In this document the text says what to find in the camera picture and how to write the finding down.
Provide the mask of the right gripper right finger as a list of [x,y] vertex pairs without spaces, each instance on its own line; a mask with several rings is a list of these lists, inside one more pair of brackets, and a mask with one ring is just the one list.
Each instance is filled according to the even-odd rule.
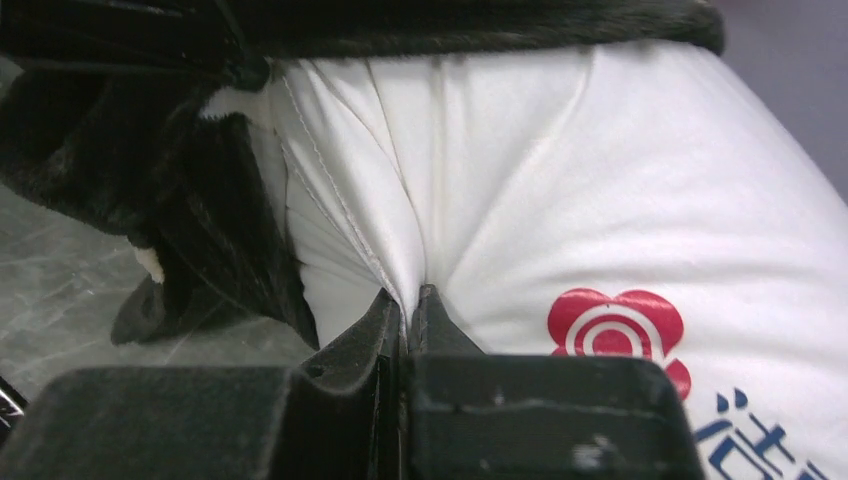
[[646,360],[484,353],[420,289],[408,330],[412,479],[701,479],[670,379]]

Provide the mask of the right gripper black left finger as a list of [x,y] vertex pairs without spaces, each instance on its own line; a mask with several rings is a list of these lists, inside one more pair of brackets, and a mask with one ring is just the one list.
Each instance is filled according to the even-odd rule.
[[294,367],[64,374],[1,451],[5,479],[381,479],[397,471],[401,311],[386,293]]

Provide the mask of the white pillow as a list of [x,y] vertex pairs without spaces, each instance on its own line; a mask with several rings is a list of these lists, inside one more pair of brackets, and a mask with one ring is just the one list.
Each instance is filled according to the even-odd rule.
[[847,475],[847,207],[680,43],[277,62],[246,116],[318,341],[438,290],[489,353],[661,365],[711,479]]

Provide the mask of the black floral pillowcase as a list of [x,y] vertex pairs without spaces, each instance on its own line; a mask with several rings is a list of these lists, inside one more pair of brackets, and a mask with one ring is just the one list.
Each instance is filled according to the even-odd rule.
[[146,278],[116,344],[166,335],[195,290],[319,344],[285,221],[245,108],[276,60],[402,58],[670,40],[721,53],[707,1],[5,1],[1,182],[126,239]]

